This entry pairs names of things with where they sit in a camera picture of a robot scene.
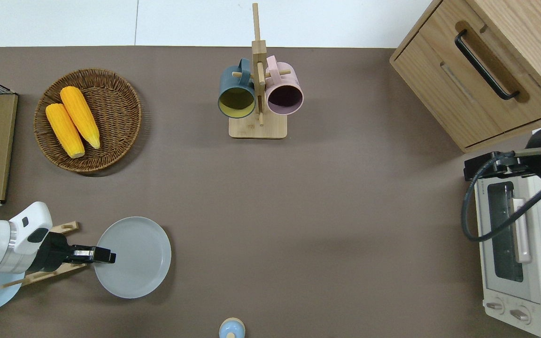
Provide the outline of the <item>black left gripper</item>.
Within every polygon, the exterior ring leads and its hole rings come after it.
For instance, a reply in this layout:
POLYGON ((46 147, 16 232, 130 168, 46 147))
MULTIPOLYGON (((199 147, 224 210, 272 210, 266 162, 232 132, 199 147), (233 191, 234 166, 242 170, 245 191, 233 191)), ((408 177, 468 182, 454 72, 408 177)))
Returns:
POLYGON ((72 264, 113 264, 116 253, 98 246, 69 246, 64 234, 50 232, 43 240, 27 273, 56 271, 65 260, 72 264))

